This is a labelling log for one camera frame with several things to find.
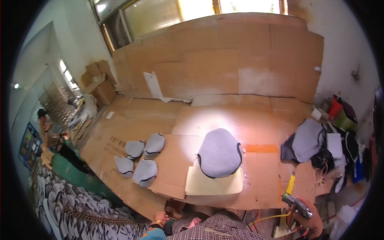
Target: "man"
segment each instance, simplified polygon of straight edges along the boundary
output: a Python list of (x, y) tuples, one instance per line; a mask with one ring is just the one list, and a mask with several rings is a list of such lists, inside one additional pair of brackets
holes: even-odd
[(65, 144), (62, 137), (68, 136), (68, 132), (52, 133), (52, 131), (50, 131), (53, 123), (47, 123), (46, 115), (47, 112), (44, 111), (44, 109), (39, 109), (37, 112), (37, 116), (40, 120), (39, 135), (43, 143), (45, 143), (47, 147), (52, 147), (56, 150), (58, 154), (65, 157), (78, 170), (89, 176), (95, 176), (92, 170)]
[[(293, 217), (304, 227), (309, 228), (305, 237), (297, 240), (320, 240), (323, 234), (323, 222), (317, 212), (317, 208), (307, 198), (297, 196), (313, 213), (310, 219), (306, 219), (297, 212), (293, 212)], [(166, 212), (157, 212), (154, 216), (152, 225), (140, 240), (187, 240), (187, 239), (232, 239), (232, 240), (264, 240), (263, 235), (253, 233), (246, 229), (246, 225), (233, 212), (224, 210), (217, 214), (202, 217), (203, 213), (195, 212), (195, 216), (183, 217), (172, 225), (172, 236), (166, 237), (164, 224), (169, 221)], [(202, 221), (191, 227), (194, 217), (199, 217)]]

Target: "wall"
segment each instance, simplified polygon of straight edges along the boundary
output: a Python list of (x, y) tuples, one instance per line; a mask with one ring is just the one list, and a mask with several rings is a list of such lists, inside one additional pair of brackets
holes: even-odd
[[(315, 102), (339, 95), (355, 110), (358, 136), (366, 143), (373, 132), (374, 90), (379, 76), (369, 42), (342, 0), (288, 0), (289, 14), (302, 17), (308, 30), (324, 37), (324, 57)], [(359, 67), (360, 80), (351, 71)]]
[(230, 13), (182, 22), (118, 49), (113, 58), (125, 95), (153, 97), (143, 72), (155, 71), (162, 95), (295, 97), (311, 103), (323, 37), (299, 18)]
[(108, 62), (116, 79), (113, 60), (88, 0), (48, 1), (31, 26), (24, 45), (50, 22), (53, 22), (62, 58), (77, 81), (84, 74), (85, 66), (100, 60)]

